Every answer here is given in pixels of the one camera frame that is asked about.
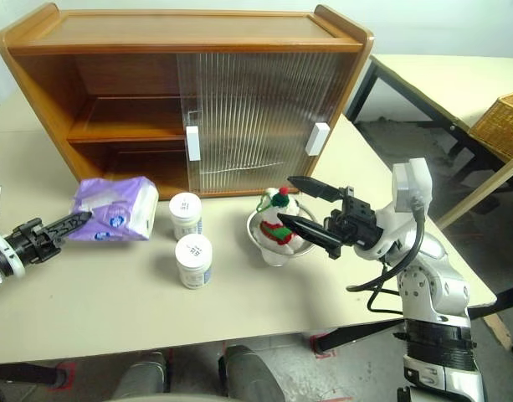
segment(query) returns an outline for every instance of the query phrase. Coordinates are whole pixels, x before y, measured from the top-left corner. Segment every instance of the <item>beige tabletop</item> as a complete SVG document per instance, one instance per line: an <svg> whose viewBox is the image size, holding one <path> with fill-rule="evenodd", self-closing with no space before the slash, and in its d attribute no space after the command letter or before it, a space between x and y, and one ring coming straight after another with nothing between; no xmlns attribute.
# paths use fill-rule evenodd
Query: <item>beige tabletop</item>
<svg viewBox="0 0 513 402"><path fill-rule="evenodd" d="M513 59L374 54L372 60L465 131L513 92Z"/></svg>
<svg viewBox="0 0 513 402"><path fill-rule="evenodd" d="M69 212L77 182L20 95L0 110L0 231L41 217ZM3 122L14 131L5 130ZM314 177L350 184L375 209L391 200L391 173L345 118L324 151ZM331 205L301 195L323 219ZM369 294L346 286L372 279L377 262L352 249L330 260L324 250L287 266L266 266L249 241L245 221L258 198L203 200L203 230L213 244L211 282L196 291L180 283L168 203L159 203L150 241L69 242L61 255L27 268L23 279L0 286L0 363L118 353L244 338L394 318L366 310ZM488 305L494 294L468 267L434 224L449 258L470 283L471 305ZM395 288L394 281L387 286ZM381 295L379 306L400 308Z"/></svg>

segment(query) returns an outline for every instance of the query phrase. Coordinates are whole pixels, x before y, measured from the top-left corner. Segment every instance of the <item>white plastic bottle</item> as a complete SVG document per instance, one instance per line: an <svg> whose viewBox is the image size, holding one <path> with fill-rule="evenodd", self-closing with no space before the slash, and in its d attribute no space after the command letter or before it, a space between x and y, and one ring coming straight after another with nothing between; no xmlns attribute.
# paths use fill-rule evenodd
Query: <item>white plastic bottle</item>
<svg viewBox="0 0 513 402"><path fill-rule="evenodd" d="M212 244L202 234L188 234L174 250L180 280L189 289L206 285L212 275Z"/></svg>
<svg viewBox="0 0 513 402"><path fill-rule="evenodd" d="M171 220L174 223L174 237L180 240L185 235L203 232L200 198L193 193L179 193L169 203Z"/></svg>

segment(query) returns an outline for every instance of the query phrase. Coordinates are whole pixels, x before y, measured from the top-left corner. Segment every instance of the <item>green knit hat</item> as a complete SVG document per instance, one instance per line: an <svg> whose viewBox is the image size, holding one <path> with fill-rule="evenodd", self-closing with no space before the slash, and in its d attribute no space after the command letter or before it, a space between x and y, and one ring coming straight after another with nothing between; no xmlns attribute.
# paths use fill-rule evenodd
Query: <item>green knit hat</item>
<svg viewBox="0 0 513 402"><path fill-rule="evenodd" d="M271 204L274 207L284 208L287 207L290 203L290 197L288 197L288 188L281 187L279 188L279 192L273 196L271 199Z"/></svg>

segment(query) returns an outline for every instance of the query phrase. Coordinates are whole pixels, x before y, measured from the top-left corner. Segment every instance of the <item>white bowl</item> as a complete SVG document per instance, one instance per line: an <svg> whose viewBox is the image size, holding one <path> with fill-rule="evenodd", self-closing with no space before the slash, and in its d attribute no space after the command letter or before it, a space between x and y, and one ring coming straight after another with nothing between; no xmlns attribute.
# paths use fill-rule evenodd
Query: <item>white bowl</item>
<svg viewBox="0 0 513 402"><path fill-rule="evenodd" d="M306 209L300 204L299 209L300 216L304 216L305 218L309 218L316 222L315 216L312 214L312 212L310 212L308 209ZM257 212L254 211L247 219L247 234L249 235L249 238L252 240L252 242L260 249L260 251L262 252L262 257L264 257L265 262L267 262L269 265L283 266L286 262L288 262L288 260L290 260L290 258L301 257L302 255L305 255L306 253L310 252L310 250L312 250L312 248L314 247L314 244L304 240L303 245L294 254L279 254L271 249L268 249L264 245L261 245L254 238L253 230L258 227L258 224L256 223L255 219L256 214Z"/></svg>

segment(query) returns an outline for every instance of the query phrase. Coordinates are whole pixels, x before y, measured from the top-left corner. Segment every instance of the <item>gray floor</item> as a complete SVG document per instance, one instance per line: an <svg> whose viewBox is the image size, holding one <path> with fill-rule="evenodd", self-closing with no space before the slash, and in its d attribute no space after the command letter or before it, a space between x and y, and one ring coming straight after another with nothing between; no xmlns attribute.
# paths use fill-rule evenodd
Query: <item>gray floor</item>
<svg viewBox="0 0 513 402"><path fill-rule="evenodd" d="M489 173L474 173L463 183L449 178L470 155L462 152L454 161L447 151L454 140L439 129L414 124L378 121L360 125L381 158L391 164L407 157L427 156L433 174L436 218L463 198ZM500 203L488 214L470 212L445 234L461 255L493 291L513 286L513 193L495 195L486 204ZM502 312L513 336L513 308ZM310 334L238 339L204 343L163 351L173 368L172 391L218 394L217 360L224 348L242 343L258 352L274 372L288 401L396 400L403 378L403 344L392 336L395 329L364 338L321 358L308 348ZM513 401L513 357L490 333L482 320L473 322L478 343L476 357L491 401ZM9 401L87 401L109 398L121 374L138 353L74 359L76 377L72 389L48 391L44 387L4 384Z"/></svg>

